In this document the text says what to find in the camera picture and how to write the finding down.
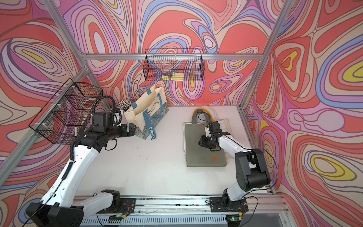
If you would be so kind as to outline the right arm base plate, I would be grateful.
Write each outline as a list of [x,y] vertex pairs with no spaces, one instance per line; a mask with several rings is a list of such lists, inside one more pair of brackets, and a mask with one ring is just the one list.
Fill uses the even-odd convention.
[[208,200],[205,200],[205,202],[210,206],[211,212],[238,212],[244,214],[249,211],[245,199],[229,201],[225,196],[222,196],[210,197]]

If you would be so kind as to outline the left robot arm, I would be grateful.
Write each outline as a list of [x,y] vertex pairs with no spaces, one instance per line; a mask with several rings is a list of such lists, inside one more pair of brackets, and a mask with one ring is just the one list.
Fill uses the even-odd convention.
[[70,146],[70,159],[49,191],[39,202],[32,202],[26,214],[38,227],[78,227],[81,222],[102,210],[118,211],[120,193],[103,190],[81,202],[74,202],[78,187],[90,167],[109,141],[132,137],[136,125],[91,126],[80,133]]

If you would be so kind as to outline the yellow sticky note pad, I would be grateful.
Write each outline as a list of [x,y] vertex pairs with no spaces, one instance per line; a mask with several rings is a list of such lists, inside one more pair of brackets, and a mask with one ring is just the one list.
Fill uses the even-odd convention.
[[184,74],[179,72],[172,72],[170,77],[171,81],[184,81]]

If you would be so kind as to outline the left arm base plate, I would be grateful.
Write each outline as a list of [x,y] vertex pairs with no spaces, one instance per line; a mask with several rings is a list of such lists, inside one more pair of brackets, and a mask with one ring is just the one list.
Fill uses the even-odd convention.
[[131,214],[135,210],[136,198],[120,198],[113,201],[111,207],[103,209],[98,214],[106,213],[120,213],[120,214]]

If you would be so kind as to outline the cream bag with yellow handles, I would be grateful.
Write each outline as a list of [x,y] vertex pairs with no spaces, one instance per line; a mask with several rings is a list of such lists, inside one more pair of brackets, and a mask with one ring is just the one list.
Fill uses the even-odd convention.
[[212,137],[217,137],[220,150],[226,148],[233,139],[229,120],[218,118],[216,111],[208,106],[201,106],[195,109],[192,114],[191,122],[183,124],[184,148],[187,149],[187,147],[191,145],[200,146],[198,142],[202,135],[206,135],[205,127],[211,122],[219,122],[223,132]]

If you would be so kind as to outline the clear cup of pencils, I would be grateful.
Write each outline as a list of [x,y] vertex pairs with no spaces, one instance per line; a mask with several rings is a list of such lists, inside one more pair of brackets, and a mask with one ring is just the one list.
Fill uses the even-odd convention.
[[119,108],[126,112],[131,107],[132,102],[129,99],[125,99],[119,102]]

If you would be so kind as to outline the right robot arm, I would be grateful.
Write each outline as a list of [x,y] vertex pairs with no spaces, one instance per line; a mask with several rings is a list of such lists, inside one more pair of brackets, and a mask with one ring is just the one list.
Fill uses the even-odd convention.
[[241,201],[249,193],[270,185],[271,178],[261,149],[246,148],[225,133],[221,136],[202,135],[199,145],[210,151],[222,149],[234,157],[236,182],[225,189],[225,204]]

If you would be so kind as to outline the green canvas bag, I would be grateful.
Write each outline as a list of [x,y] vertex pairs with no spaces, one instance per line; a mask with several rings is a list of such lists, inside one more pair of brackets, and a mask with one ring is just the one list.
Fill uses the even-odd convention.
[[186,166],[223,167],[227,165],[224,150],[213,147],[207,137],[205,129],[212,122],[209,110],[198,108],[193,112],[190,123],[183,123],[183,143],[186,156]]

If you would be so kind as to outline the cream bag with blue handles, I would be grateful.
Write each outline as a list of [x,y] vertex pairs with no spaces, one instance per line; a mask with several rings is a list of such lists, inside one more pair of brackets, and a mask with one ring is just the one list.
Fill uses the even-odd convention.
[[128,123],[136,126],[135,135],[152,140],[156,139],[156,126],[169,111],[164,86],[152,86],[135,102],[124,116]]

